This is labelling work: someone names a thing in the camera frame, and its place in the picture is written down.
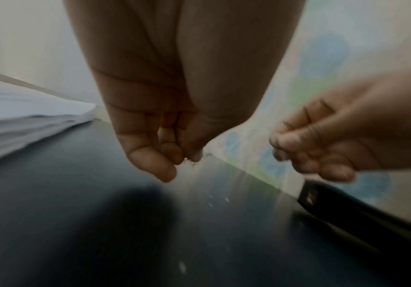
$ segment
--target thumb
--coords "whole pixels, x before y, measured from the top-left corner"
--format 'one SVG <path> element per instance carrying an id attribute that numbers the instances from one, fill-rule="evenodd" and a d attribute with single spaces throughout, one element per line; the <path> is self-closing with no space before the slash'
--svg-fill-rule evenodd
<path id="1" fill-rule="evenodd" d="M 323 148 L 338 140 L 358 136 L 367 122 L 362 118 L 353 109 L 343 110 L 297 130 L 283 134 L 275 132 L 270 137 L 270 143 L 288 152 Z"/>
<path id="2" fill-rule="evenodd" d="M 221 133 L 234 127 L 230 123 L 209 119 L 201 114 L 195 114 L 185 129 L 180 141 L 180 148 L 186 158 L 198 162 L 202 158 L 203 147 Z"/>

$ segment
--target white speck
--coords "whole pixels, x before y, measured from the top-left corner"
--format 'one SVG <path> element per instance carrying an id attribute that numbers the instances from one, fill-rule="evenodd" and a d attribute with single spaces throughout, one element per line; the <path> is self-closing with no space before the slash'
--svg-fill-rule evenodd
<path id="1" fill-rule="evenodd" d="M 183 275 L 187 273 L 187 266 L 185 265 L 185 262 L 179 261 L 179 270 Z"/>

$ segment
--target dark tabletop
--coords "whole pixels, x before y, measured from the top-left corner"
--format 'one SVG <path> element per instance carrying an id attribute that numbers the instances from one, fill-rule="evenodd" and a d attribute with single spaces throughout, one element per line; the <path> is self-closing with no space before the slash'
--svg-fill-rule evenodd
<path id="1" fill-rule="evenodd" d="M 0 160 L 0 287 L 396 286 L 402 269 L 215 157 L 162 185 L 104 122 Z"/>

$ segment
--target white wall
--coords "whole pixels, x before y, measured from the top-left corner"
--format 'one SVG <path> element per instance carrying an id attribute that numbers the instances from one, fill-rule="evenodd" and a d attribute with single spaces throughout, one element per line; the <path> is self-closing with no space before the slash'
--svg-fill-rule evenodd
<path id="1" fill-rule="evenodd" d="M 103 105 L 61 0 L 0 0 L 0 74 Z"/>

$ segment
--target blue circle pattern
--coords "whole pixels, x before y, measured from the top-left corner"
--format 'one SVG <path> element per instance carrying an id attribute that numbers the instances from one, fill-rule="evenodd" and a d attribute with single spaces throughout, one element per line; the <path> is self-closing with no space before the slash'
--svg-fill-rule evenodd
<path id="1" fill-rule="evenodd" d="M 259 157 L 259 165 L 264 173 L 275 178 L 281 178 L 287 174 L 289 165 L 287 163 L 279 163 L 273 157 L 273 149 L 265 147 Z"/>
<path id="2" fill-rule="evenodd" d="M 349 53 L 350 46 L 341 36 L 333 33 L 320 35 L 301 53 L 298 74 L 308 80 L 329 77 L 344 64 Z"/>
<path id="3" fill-rule="evenodd" d="M 240 153 L 240 135 L 233 131 L 227 137 L 224 142 L 224 151 L 226 154 L 232 157 L 236 157 Z"/>
<path id="4" fill-rule="evenodd" d="M 273 103 L 275 99 L 275 87 L 270 86 L 265 93 L 264 97 L 262 98 L 261 104 L 259 105 L 259 109 L 261 111 L 267 111 Z"/>
<path id="5" fill-rule="evenodd" d="M 380 202 L 393 190 L 390 175 L 385 173 L 360 174 L 355 183 L 333 185 L 366 203 Z"/>

